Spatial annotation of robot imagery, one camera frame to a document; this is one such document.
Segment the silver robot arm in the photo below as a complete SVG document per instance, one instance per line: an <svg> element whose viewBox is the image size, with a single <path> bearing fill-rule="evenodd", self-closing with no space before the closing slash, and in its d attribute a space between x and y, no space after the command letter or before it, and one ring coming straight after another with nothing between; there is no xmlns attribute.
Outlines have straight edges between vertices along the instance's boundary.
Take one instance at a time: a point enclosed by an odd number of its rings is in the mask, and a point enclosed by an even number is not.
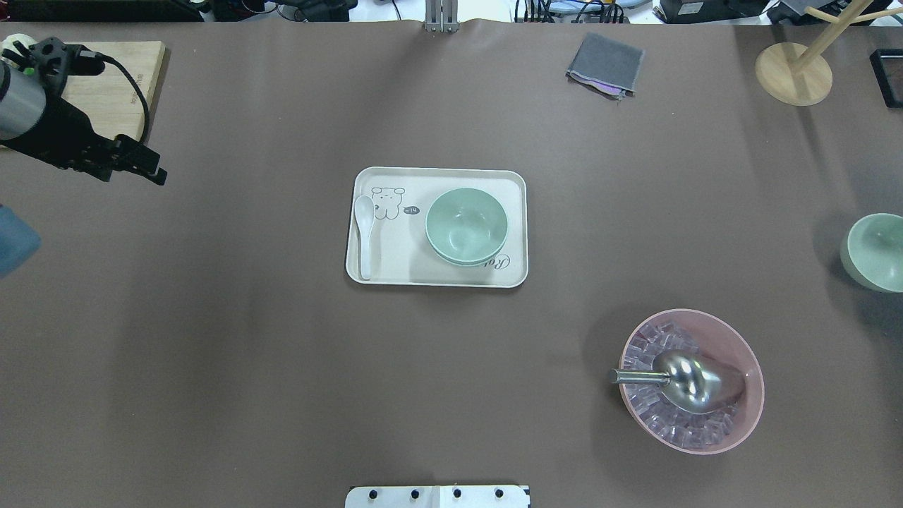
<svg viewBox="0 0 903 508"><path fill-rule="evenodd" d="M88 115L64 97L45 90L36 76L2 63L2 145L62 170L80 171L109 182L128 171L158 186L167 172L160 155L141 140L97 134Z"/></svg>

